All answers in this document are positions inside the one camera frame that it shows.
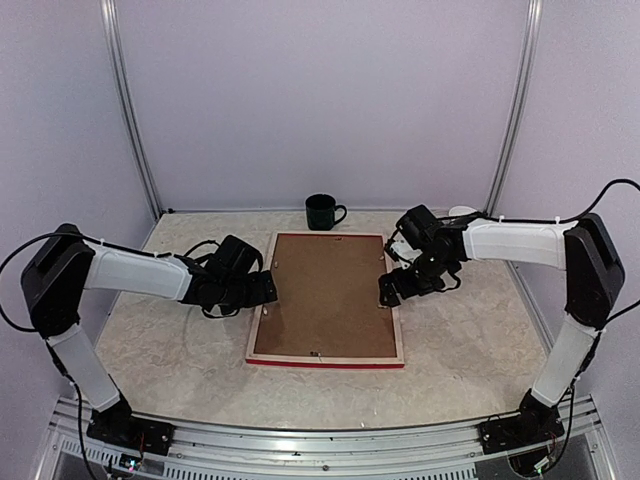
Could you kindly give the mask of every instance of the brown backing board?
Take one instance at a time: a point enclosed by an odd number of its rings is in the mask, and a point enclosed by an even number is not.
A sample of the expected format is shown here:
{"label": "brown backing board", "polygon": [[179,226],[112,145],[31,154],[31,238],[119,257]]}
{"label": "brown backing board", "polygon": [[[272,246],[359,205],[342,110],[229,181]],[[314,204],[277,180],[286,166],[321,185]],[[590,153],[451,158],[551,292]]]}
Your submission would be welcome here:
{"label": "brown backing board", "polygon": [[256,310],[247,361],[402,366],[396,312],[378,303],[383,247],[374,234],[278,234],[270,269],[279,299]]}

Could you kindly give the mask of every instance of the table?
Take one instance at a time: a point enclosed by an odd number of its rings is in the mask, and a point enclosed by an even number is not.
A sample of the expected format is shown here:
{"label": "table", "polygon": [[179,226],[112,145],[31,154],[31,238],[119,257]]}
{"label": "table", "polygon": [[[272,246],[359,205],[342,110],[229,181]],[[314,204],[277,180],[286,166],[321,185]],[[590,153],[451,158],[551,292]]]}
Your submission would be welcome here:
{"label": "table", "polygon": [[[403,212],[350,212],[337,232],[390,235]],[[303,212],[166,214],[146,246],[183,253],[234,234],[263,253]],[[123,293],[97,351],[134,410],[266,428],[449,422],[517,408],[545,353],[506,265],[463,264],[462,287],[400,307],[406,366],[393,371],[247,365],[252,310],[211,320],[198,307]]]}

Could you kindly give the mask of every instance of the mug handle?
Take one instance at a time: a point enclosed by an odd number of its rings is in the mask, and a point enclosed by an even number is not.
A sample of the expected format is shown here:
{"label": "mug handle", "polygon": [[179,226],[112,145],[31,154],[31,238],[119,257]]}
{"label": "mug handle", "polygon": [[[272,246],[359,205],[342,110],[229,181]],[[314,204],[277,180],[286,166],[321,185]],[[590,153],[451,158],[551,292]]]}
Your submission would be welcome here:
{"label": "mug handle", "polygon": [[338,220],[335,220],[335,221],[333,222],[333,224],[334,224],[334,225],[337,225],[337,224],[339,224],[342,220],[344,220],[344,219],[345,219],[345,217],[347,216],[347,207],[345,207],[344,205],[336,205],[336,208],[335,208],[335,209],[336,209],[336,211],[337,211],[337,210],[339,210],[339,209],[344,210],[344,215],[342,215]]}

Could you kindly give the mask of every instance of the black mug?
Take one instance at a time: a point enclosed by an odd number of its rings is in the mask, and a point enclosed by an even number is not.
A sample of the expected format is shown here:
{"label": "black mug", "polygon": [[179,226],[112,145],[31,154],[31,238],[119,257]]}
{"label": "black mug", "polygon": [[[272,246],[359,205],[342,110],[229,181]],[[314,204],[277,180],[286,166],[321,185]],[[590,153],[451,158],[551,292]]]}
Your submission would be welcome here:
{"label": "black mug", "polygon": [[[336,199],[326,193],[311,195],[304,202],[307,207],[307,226],[309,230],[331,230],[347,216],[347,207],[336,205]],[[344,214],[336,220],[336,210]]]}

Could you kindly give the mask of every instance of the wooden frame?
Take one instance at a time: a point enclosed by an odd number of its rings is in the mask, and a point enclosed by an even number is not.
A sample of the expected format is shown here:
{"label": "wooden frame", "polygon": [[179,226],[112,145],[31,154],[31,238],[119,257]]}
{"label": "wooden frame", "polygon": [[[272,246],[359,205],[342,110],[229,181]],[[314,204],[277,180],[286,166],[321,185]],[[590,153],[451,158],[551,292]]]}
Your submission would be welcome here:
{"label": "wooden frame", "polygon": [[[380,233],[344,233],[344,232],[277,232],[274,233],[269,242],[265,266],[271,268],[273,255],[275,253],[278,235],[339,235],[339,236],[366,236],[380,237],[382,244],[387,241],[386,237]],[[393,263],[387,255],[385,255],[386,271],[393,270]],[[313,357],[313,356],[289,356],[289,355],[266,355],[257,354],[255,352],[256,340],[258,338],[258,328],[260,327],[260,319],[262,316],[262,306],[256,307],[251,318],[251,330],[249,332],[249,341],[247,344],[247,352],[245,359],[247,363],[254,365],[272,365],[284,367],[307,367],[307,368],[349,368],[349,369],[389,369],[404,367],[404,352],[402,343],[402,329],[400,326],[400,315],[398,308],[391,308],[391,318],[393,322],[393,331],[395,339],[395,357]]]}

